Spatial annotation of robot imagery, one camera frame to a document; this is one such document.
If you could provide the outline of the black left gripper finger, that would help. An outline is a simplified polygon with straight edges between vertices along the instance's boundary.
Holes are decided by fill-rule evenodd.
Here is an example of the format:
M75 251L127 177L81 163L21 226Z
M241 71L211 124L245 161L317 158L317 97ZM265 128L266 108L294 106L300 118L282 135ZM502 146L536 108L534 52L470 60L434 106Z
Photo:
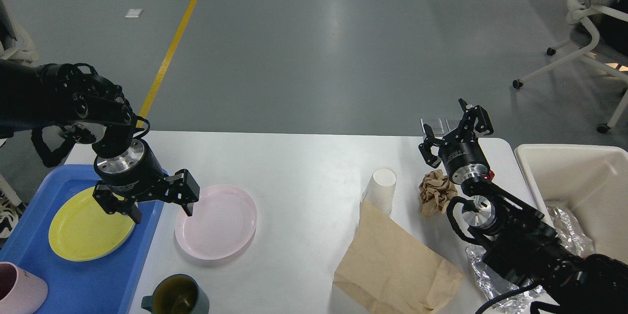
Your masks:
M186 216L193 216L199 195L200 187L188 169L180 169L172 176L164 175L156 185L156 199L180 205Z
M110 187L103 182L97 182L92 193L94 200L108 215L119 213L128 216L135 224L140 224L142 213L133 199L122 198L113 193Z

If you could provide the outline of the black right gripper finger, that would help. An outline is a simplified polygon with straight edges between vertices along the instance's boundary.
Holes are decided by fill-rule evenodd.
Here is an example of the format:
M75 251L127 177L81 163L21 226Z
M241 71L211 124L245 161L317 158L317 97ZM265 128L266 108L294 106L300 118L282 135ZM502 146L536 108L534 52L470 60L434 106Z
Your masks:
M493 135L493 124L482 106L473 106L464 99L458 99L458 103L463 110L463 117L454 130L455 140L477 140L480 136Z
M440 166L442 162L442 158L438 155L435 155L432 151L433 147L442 148L446 146L446 140L436 138L433 129L429 124L423 124L422 128L424 129L425 138L421 144L419 144L418 149L421 153L424 162L433 168Z

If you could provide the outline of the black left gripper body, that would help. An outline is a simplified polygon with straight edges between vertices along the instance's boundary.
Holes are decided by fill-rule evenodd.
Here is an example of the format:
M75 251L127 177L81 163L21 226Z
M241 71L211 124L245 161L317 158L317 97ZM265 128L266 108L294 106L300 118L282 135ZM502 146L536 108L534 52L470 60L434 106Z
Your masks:
M161 187L166 174L143 139L133 139L129 148L117 157L96 157L94 168L116 195L136 202L152 201L164 195Z

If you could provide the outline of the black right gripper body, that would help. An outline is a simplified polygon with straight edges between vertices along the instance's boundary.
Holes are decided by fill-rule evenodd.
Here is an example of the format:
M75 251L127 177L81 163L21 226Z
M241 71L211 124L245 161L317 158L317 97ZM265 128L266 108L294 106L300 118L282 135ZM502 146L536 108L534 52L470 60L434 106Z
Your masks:
M438 151L449 180L457 185L468 180L490 180L490 165L478 140L459 140L455 137L455 133L445 135L445 144Z

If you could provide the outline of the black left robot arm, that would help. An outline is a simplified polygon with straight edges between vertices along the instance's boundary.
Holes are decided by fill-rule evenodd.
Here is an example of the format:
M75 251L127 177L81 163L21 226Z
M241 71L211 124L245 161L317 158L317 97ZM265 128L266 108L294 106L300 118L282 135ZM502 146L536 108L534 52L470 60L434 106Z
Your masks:
M26 67L1 61L1 137L30 131L43 164L53 167L76 144L96 153L93 198L108 213L142 220L137 204L162 201L193 215L200 188L187 169L167 175L144 136L150 122L137 115L123 89L86 63Z

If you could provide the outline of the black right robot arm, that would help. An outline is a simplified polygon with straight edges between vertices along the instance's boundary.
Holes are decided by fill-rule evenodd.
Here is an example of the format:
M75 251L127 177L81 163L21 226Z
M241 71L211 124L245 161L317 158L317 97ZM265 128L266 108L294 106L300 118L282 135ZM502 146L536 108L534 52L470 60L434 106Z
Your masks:
M532 301L532 314L625 314L627 265L603 254L583 258L569 252L538 209L495 184L478 142L478 135L494 131L489 115L479 105L463 99L458 103L464 115L457 128L440 139L424 124L418 149L426 164L443 164L449 180L461 187L463 196L454 196L446 207L453 231L483 247L482 262L517 287L488 300L477 312L542 287L554 304Z

